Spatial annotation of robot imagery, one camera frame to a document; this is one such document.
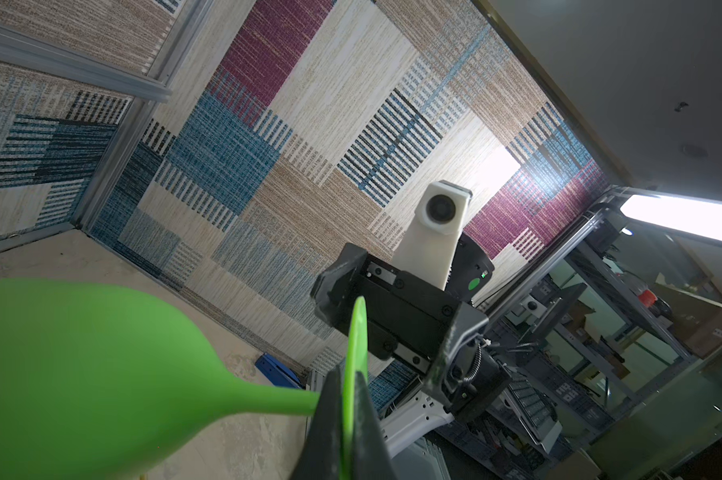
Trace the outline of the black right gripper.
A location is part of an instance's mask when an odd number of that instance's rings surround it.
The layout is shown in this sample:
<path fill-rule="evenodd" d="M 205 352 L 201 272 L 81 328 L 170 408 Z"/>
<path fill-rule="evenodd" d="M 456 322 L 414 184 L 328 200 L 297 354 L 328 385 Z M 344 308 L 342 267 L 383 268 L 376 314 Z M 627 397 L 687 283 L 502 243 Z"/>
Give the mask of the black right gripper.
<path fill-rule="evenodd" d="M 458 414 L 489 399 L 483 350 L 489 320 L 471 304 L 488 280 L 489 259 L 474 242 L 458 243 L 444 290 L 348 243 L 318 275 L 310 296 L 316 315 L 343 334 L 350 332 L 355 301 L 363 298 L 369 352 L 407 364 L 426 393 Z"/>

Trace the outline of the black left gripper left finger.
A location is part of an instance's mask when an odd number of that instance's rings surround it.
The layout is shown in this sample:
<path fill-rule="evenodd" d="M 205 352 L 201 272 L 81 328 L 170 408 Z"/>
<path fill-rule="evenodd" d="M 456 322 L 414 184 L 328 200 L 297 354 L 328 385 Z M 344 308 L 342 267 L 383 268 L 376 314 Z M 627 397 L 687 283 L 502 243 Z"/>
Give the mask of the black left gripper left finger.
<path fill-rule="evenodd" d="M 342 458 L 342 375 L 325 377 L 307 439 L 291 480 L 338 480 Z"/>

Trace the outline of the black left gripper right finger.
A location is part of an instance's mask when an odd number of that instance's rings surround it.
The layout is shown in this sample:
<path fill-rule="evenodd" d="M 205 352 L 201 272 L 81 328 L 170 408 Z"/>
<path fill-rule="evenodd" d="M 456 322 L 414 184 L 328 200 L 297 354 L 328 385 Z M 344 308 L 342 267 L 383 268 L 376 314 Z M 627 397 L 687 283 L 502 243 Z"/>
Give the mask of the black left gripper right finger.
<path fill-rule="evenodd" d="M 354 379 L 351 479 L 396 480 L 365 377 L 357 372 Z"/>

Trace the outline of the green wine glass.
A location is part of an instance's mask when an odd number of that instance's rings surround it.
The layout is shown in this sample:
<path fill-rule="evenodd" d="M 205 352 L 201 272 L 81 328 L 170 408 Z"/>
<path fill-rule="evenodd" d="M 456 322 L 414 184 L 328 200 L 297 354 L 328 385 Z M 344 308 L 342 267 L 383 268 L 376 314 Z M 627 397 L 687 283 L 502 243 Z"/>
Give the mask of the green wine glass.
<path fill-rule="evenodd" d="M 351 479 L 355 374 L 342 375 L 339 479 Z M 147 472 L 225 417 L 312 421 L 320 392 L 231 373 L 179 309 L 118 285 L 0 279 L 0 479 Z"/>

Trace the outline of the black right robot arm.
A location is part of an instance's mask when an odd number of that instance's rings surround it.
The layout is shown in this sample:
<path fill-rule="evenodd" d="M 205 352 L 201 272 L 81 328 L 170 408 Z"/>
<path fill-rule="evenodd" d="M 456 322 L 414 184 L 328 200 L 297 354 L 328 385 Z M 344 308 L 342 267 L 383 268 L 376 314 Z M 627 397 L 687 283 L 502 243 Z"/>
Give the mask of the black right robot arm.
<path fill-rule="evenodd" d="M 461 235 L 444 288 L 351 243 L 318 275 L 315 312 L 348 337 L 348 366 L 367 366 L 374 355 L 419 376 L 418 392 L 381 423 L 390 455 L 454 420 L 475 418 L 508 385 L 483 336 L 489 320 L 470 303 L 493 270 L 483 250 Z"/>

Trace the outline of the blue clip tool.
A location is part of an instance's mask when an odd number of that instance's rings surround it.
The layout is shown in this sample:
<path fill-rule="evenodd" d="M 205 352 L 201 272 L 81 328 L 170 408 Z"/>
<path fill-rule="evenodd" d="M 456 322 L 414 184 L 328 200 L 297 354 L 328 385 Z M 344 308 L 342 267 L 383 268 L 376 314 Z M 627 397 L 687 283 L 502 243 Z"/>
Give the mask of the blue clip tool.
<path fill-rule="evenodd" d="M 304 388 L 304 384 L 289 367 L 268 353 L 263 353 L 256 360 L 255 367 L 274 386 L 294 389 Z"/>

